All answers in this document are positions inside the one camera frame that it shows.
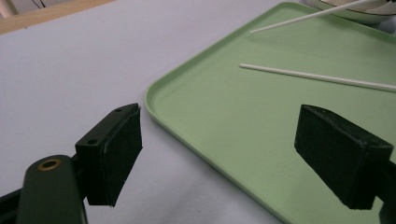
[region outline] screw hole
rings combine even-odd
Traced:
[[[46,161],[43,163],[44,168],[50,168],[51,166],[54,166],[56,164],[56,161]]]
[[[91,139],[88,141],[88,145],[95,145],[98,142],[97,139]]]

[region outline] table surface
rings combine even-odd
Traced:
[[[142,106],[143,150],[115,208],[90,223],[281,223],[178,142],[143,104],[149,84],[276,0],[117,0],[0,35],[0,195],[112,109]],[[376,28],[395,34],[396,20]]]

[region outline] white stick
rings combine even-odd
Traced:
[[[323,76],[323,75],[316,75],[316,74],[310,74],[310,73],[305,73],[305,72],[296,72],[296,71],[271,68],[271,67],[263,67],[263,66],[246,64],[246,63],[240,63],[239,66],[242,68],[260,70],[260,71],[265,71],[265,72],[273,72],[273,73],[278,73],[278,74],[288,75],[288,76],[293,76],[293,77],[306,77],[306,78],[311,78],[311,79],[315,79],[315,80],[334,82],[334,83],[339,83],[339,84],[344,84],[344,85],[364,87],[364,88],[381,90],[381,91],[396,92],[396,86],[389,85],[389,84],[361,81],[361,80],[348,79],[348,78],[343,78],[343,77],[328,77],[328,76]]]
[[[307,20],[307,19],[328,15],[328,14],[331,14],[331,13],[334,13],[334,12],[337,12],[337,11],[340,11],[340,10],[344,10],[346,8],[360,6],[360,5],[364,5],[364,4],[375,2],[375,1],[378,1],[378,0],[359,0],[359,1],[356,1],[356,2],[351,2],[351,3],[345,4],[345,5],[341,5],[339,7],[333,7],[333,8],[327,9],[327,10],[323,10],[323,11],[316,12],[316,13],[313,13],[313,14],[310,14],[310,15],[302,16],[302,17],[299,17],[299,18],[296,18],[296,19],[292,19],[292,20],[289,20],[289,21],[282,21],[282,22],[277,23],[277,24],[273,24],[273,25],[269,25],[269,26],[266,26],[266,27],[262,27],[260,29],[252,30],[252,31],[250,31],[250,33],[251,34],[252,33],[257,33],[257,32],[261,32],[261,31],[264,31],[264,30],[269,30],[269,29],[272,29],[272,28],[275,28],[275,27],[278,27],[278,26],[283,26],[283,25],[286,25],[286,24],[294,23],[294,22],[297,22],[297,21],[304,21],[304,20]]]

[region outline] green tray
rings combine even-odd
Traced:
[[[282,3],[153,83],[150,115],[287,223],[379,223],[349,210],[293,147],[301,104],[396,145],[396,93],[247,70],[240,63],[396,84],[396,37],[332,15],[251,35],[315,10]]]

